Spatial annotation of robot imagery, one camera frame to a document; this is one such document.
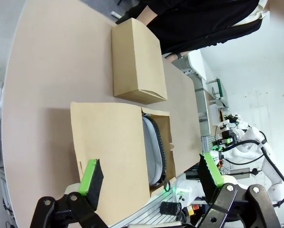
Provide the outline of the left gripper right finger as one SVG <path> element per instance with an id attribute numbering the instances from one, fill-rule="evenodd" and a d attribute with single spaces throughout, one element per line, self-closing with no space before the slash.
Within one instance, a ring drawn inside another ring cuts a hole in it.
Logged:
<path id="1" fill-rule="evenodd" d="M 278 216 L 262 185 L 241 188 L 225 182 L 211 154 L 200 155 L 198 176 L 209 209 L 199 228 L 223 228 L 227 222 L 241 221 L 245 228 L 280 228 Z"/>

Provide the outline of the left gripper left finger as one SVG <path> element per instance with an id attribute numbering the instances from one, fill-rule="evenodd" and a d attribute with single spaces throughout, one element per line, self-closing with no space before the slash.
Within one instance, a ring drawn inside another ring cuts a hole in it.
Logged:
<path id="1" fill-rule="evenodd" d="M 77 191 L 65 193 L 59 200 L 51 196 L 38 200 L 30 227 L 67 228 L 79 223 L 82 228 L 106 228 L 96 213 L 103 179 L 100 160 L 89 160 Z"/>

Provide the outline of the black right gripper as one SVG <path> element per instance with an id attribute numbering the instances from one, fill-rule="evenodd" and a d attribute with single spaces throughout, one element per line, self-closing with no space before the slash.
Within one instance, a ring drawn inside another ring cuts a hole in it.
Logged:
<path id="1" fill-rule="evenodd" d="M 229 146 L 235 143 L 235 133 L 233 130 L 222 131 L 220 138 L 218 135 L 214 136 L 214 141 L 212 142 L 213 150 L 223 151 Z"/>

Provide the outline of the person's left hand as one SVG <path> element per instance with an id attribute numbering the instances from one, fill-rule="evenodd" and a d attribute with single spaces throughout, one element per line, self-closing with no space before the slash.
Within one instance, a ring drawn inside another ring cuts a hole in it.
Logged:
<path id="1" fill-rule="evenodd" d="M 187 52 L 181 52 L 181 53 L 178 53 L 178 54 L 171 54 L 171 55 L 168 56 L 168 61 L 174 62 L 176 60 L 182 59 L 186 54 L 187 54 Z"/>

